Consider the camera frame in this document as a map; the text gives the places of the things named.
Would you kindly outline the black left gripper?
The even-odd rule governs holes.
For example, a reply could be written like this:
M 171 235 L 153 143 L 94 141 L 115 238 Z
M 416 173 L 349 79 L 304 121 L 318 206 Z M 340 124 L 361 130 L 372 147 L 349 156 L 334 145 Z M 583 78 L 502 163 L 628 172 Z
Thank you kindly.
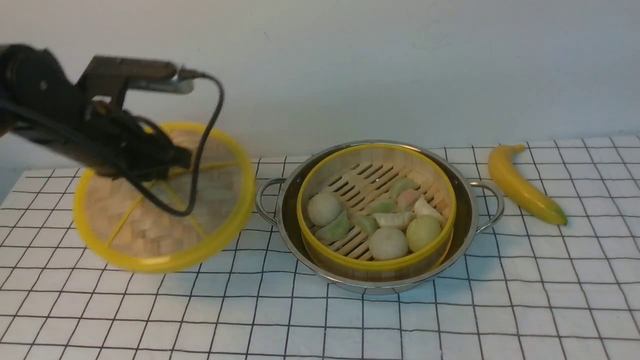
M 125 169 L 141 182 L 166 180 L 174 167 L 189 169 L 194 157 L 153 121 L 130 112 L 90 112 L 85 137 L 85 166 L 108 178 L 125 178 Z

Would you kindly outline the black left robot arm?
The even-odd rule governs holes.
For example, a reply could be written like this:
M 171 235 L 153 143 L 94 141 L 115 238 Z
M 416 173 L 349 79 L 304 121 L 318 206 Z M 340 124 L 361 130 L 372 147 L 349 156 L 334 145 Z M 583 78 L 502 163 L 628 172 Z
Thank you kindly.
M 11 133 L 118 179 L 165 180 L 189 169 L 194 152 L 153 121 L 124 109 L 127 91 L 188 94 L 176 64 L 94 55 L 77 82 L 55 55 L 25 44 L 1 46 L 1 133 Z

